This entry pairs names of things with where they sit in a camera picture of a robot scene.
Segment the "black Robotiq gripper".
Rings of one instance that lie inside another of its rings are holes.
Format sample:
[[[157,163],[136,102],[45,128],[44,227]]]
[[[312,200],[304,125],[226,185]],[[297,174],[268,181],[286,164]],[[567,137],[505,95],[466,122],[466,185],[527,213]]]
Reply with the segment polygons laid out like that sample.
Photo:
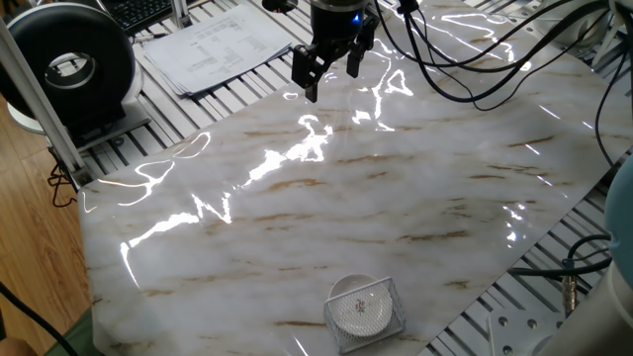
[[[291,78],[305,91],[306,98],[315,103],[317,85],[330,67],[320,48],[349,49],[346,72],[357,78],[365,52],[374,46],[379,19],[370,16],[364,20],[366,0],[311,0],[310,5],[312,44],[293,48]]]

